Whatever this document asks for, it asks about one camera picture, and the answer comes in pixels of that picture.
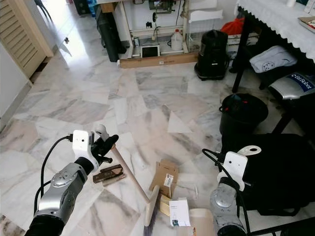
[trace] white plastic bracket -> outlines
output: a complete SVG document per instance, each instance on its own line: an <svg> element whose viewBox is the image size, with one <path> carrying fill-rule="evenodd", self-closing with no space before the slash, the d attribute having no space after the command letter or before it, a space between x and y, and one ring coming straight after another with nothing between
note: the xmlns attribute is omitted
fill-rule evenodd
<svg viewBox="0 0 315 236"><path fill-rule="evenodd" d="M73 132L72 149L75 154L75 158L84 157L93 164L93 171L95 172L99 168L97 160L91 153L91 146L93 144L94 133L84 130L75 130Z"/></svg>
<svg viewBox="0 0 315 236"><path fill-rule="evenodd" d="M243 191L245 184L243 182L243 175L247 165L247 157L237 154L235 152L229 151L224 160L223 167L231 175L234 181L240 185L240 190ZM222 171L218 174L218 182L222 177L227 177L227 175Z"/></svg>

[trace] white wall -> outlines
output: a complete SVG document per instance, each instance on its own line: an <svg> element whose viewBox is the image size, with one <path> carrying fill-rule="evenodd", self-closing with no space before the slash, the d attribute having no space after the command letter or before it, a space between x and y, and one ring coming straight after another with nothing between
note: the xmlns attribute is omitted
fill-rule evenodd
<svg viewBox="0 0 315 236"><path fill-rule="evenodd" d="M149 9L149 2L145 1L143 4L134 5L131 1L126 1L125 3L126 15L128 18L129 28L131 30L140 30L145 29L145 23L147 21L152 22L152 14L154 11ZM234 16L234 8L235 8L236 0L218 0L217 9L223 9L223 19L215 21L215 29L219 30L221 27L230 21L235 19ZM158 26L174 26L176 23L177 13L179 3L177 2L175 7L175 12L166 15L158 15L157 25ZM182 12L183 0L181 3L180 13ZM125 34L123 23L122 23L122 13L120 12L120 8L116 7L114 12L114 17L116 20L117 29L119 32L119 36L121 41L128 40L127 35ZM181 16L178 18L178 25L183 24L183 19Z"/></svg>
<svg viewBox="0 0 315 236"><path fill-rule="evenodd" d="M0 113L5 113L28 79L0 43Z"/></svg>
<svg viewBox="0 0 315 236"><path fill-rule="evenodd" d="M32 14L35 22L37 23L37 26L41 33L43 34L44 38L46 39L46 42L49 45L49 48L53 50L53 48L56 45L55 39L50 33L48 27L46 26L45 21L43 20L34 0L24 0L26 6L30 10L30 13Z"/></svg>

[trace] marble floor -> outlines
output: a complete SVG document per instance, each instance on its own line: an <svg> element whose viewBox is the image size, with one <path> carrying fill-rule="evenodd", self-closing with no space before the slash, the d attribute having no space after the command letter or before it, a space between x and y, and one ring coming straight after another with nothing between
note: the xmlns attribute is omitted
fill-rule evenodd
<svg viewBox="0 0 315 236"><path fill-rule="evenodd" d="M147 194L155 163L166 158L178 165L179 182L198 190L197 196L179 193L189 197L189 207L209 208L218 170L201 150L221 148L218 108L231 94L235 75L202 82L194 63L120 69L100 45L93 18L79 18L68 37L70 42L49 61L0 135L1 235L20 236L28 229L41 164L51 145L75 129L93 130L99 123L110 135L120 136L117 147ZM266 133L275 127L281 110L258 84L246 71L240 91L268 105L269 116L257 129ZM292 122L285 132L300 130ZM61 142L47 162L45 181L73 161L71 143ZM309 217L312 207L296 217L264 217L250 211L251 228ZM129 178L104 188L89 176L63 236L140 236L144 208ZM166 215L158 213L153 235L176 235Z"/></svg>

